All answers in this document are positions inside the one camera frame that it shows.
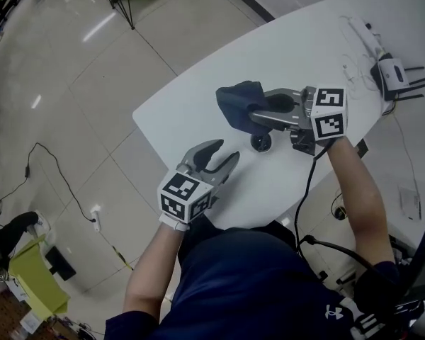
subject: dark blue cloth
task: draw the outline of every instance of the dark blue cloth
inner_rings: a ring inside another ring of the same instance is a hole
[[[393,263],[376,267],[397,279]],[[371,307],[380,279],[366,274],[356,297]],[[106,339],[352,339],[353,317],[342,299],[278,238],[225,232],[185,258],[161,324],[143,312],[127,312],[107,321]]]
[[[220,110],[233,128],[256,136],[264,136],[271,131],[249,118],[251,111],[269,109],[260,82],[244,81],[233,87],[222,87],[215,95]]]

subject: white wall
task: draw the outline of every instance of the white wall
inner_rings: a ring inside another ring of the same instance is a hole
[[[257,0],[274,16],[281,16],[321,0]],[[425,66],[425,0],[349,0],[356,12],[372,23],[382,36],[382,43],[392,55],[402,58],[404,65]],[[425,71],[410,74],[413,80],[425,77]],[[425,228],[425,98],[401,102],[397,118],[404,131],[407,148],[414,162],[424,221],[419,225],[404,218],[398,203],[397,187],[414,188],[401,134],[392,117],[380,120],[365,138],[370,151],[364,161],[383,194],[391,222],[407,232],[417,245]],[[416,325],[425,336],[425,314]]]

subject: navy blue t-shirt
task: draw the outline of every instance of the navy blue t-shirt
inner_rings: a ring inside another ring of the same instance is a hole
[[[393,263],[376,267],[397,280]],[[367,272],[358,280],[360,308],[384,303],[384,293],[374,290],[379,280]],[[186,257],[161,324],[144,312],[126,312],[107,321],[106,339],[352,339],[353,316],[342,300],[281,240],[225,232]]]

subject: white table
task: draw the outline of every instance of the white table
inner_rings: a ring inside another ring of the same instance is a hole
[[[341,16],[357,15],[344,0],[327,0],[263,25],[191,67],[133,113],[170,169],[188,149],[206,140],[225,140],[211,167],[241,152],[220,200],[208,213],[217,227],[255,227],[276,219],[302,197],[312,157],[295,151],[289,134],[278,131],[273,131],[270,152],[249,149],[250,135],[229,126],[217,106],[216,90],[245,80],[260,81],[264,91],[346,85],[344,64],[350,67],[348,75],[358,78],[352,61],[368,74],[372,64],[363,56],[366,49]],[[353,89],[348,98],[348,138],[357,144],[386,105],[377,91],[363,84],[348,88]],[[319,160],[311,188],[331,170],[326,157]]]

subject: wristband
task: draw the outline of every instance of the wristband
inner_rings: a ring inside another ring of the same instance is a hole
[[[189,226],[187,224],[182,223],[179,220],[170,218],[164,213],[162,213],[159,217],[159,221],[167,224],[170,228],[173,228],[174,230],[179,230],[180,232],[185,232],[187,229],[189,229]]]

